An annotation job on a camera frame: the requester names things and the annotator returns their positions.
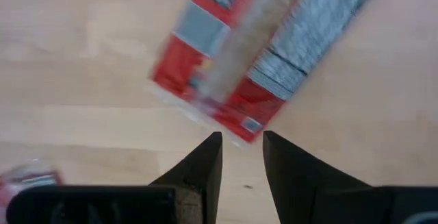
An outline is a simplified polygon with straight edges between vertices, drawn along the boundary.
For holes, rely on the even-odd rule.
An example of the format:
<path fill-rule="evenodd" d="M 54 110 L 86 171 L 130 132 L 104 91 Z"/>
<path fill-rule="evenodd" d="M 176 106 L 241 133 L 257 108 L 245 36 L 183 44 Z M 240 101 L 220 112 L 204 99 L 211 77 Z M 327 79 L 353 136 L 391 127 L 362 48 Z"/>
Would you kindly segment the red popcorn bag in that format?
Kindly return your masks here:
<path fill-rule="evenodd" d="M 250 143 L 367 1 L 188 0 L 151 80 Z"/>
<path fill-rule="evenodd" d="M 59 185 L 62 178 L 52 165 L 41 160 L 32 160 L 0 172 L 0 222 L 5 222 L 6 208 L 19 192 L 28 188 L 46 185 Z"/>

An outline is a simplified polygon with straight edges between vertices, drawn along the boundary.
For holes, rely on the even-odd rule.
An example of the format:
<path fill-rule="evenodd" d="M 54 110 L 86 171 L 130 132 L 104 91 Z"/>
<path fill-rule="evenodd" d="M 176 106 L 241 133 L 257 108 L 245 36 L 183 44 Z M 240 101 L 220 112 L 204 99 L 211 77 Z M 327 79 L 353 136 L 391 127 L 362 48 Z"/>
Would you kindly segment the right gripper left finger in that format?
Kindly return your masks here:
<path fill-rule="evenodd" d="M 148 185 L 39 186 L 12 198 L 7 224 L 215 224 L 222 134 Z"/>

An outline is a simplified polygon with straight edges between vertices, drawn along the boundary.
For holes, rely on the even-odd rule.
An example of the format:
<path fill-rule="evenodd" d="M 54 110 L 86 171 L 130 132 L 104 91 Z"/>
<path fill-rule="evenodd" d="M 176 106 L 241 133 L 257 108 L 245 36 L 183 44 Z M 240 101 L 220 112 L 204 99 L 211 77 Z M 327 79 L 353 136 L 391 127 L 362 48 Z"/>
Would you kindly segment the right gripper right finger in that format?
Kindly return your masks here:
<path fill-rule="evenodd" d="M 281 224 L 438 224 L 438 186 L 372 186 L 273 131 L 263 160 Z"/>

